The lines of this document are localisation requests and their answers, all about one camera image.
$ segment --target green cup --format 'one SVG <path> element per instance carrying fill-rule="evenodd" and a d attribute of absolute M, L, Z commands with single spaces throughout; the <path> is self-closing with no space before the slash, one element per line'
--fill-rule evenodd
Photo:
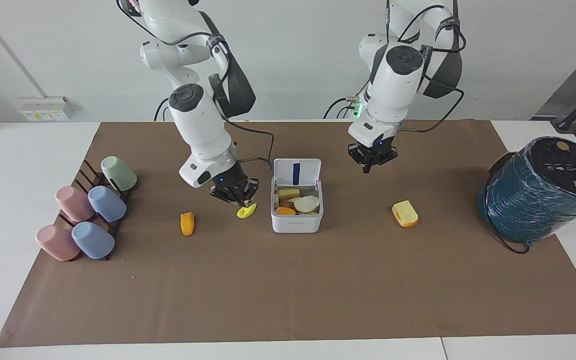
<path fill-rule="evenodd" d="M 137 175 L 119 157 L 108 156 L 103 159 L 101 171 L 116 191 L 129 191 L 137 184 Z"/>

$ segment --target white table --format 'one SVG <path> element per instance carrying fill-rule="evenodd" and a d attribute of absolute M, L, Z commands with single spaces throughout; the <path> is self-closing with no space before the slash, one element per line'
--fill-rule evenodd
<path fill-rule="evenodd" d="M 509 151 L 523 148 L 535 137 L 558 135 L 547 122 L 496 121 L 493 124 Z M 58 207 L 53 197 L 60 187 L 72 182 L 98 126 L 98 123 L 0 123 L 0 330 L 39 251 L 32 239 L 39 228 L 54 221 Z M 576 221 L 557 234 L 576 267 Z M 576 358 L 576 335 L 0 349 L 0 359 L 172 356 L 194 360 L 567 360 Z"/>

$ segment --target white plastic container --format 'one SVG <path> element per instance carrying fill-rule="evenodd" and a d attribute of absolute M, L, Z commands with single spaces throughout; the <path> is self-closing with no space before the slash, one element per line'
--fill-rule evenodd
<path fill-rule="evenodd" d="M 270 187 L 270 216 L 275 233 L 316 233 L 324 215 L 324 198 L 320 172 L 320 159 L 275 159 L 274 176 Z M 278 188 L 314 187 L 319 198 L 318 214 L 278 215 L 274 208 L 274 195 Z"/>

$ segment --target brown paper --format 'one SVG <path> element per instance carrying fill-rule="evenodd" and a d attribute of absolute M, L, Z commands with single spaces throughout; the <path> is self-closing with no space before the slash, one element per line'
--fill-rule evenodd
<path fill-rule="evenodd" d="M 490 123 L 401 133 L 399 157 L 368 175 L 347 154 L 348 125 L 247 124 L 276 134 L 275 158 L 322 159 L 320 230 L 275 234 L 263 162 L 244 164 L 261 183 L 256 213 L 239 219 L 179 177 L 189 149 L 173 123 L 103 123 L 86 158 L 116 155 L 139 176 L 116 248 L 106 262 L 41 251 L 0 347 L 576 333 L 576 269 L 557 237 L 516 255 L 478 214 L 506 152 Z M 240 158 L 265 157 L 267 136 L 228 130 Z M 393 217 L 404 200 L 415 227 Z"/>

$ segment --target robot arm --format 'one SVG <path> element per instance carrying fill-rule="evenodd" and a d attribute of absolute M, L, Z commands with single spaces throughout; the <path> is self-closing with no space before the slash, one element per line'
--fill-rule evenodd
<path fill-rule="evenodd" d="M 359 45 L 370 78 L 359 98 L 360 116 L 348 129 L 358 143 L 350 144 L 348 153 L 366 174 L 372 166 L 397 157 L 393 139 L 402 128 L 416 93 L 441 98 L 461 78 L 459 39 L 463 36 L 457 16 L 445 3 L 391 0 L 390 30 L 394 36 L 388 42 L 385 34 L 368 34 Z M 420 51 L 414 46 L 421 34 L 421 21 L 435 30 L 435 44 L 422 45 Z"/>
<path fill-rule="evenodd" d="M 195 188 L 212 180 L 211 196 L 246 207 L 259 180 L 244 174 L 224 119 L 246 114 L 256 98 L 226 39 L 207 14 L 193 8 L 198 1 L 117 2 L 124 14 L 143 16 L 144 30 L 158 39 L 142 44 L 141 59 L 148 68 L 163 73 L 175 89 L 168 104 L 174 124 L 191 150 L 179 170 L 181 178 Z M 220 69 L 208 78 L 212 91 L 196 84 L 199 75 L 186 67 L 209 57 Z"/>

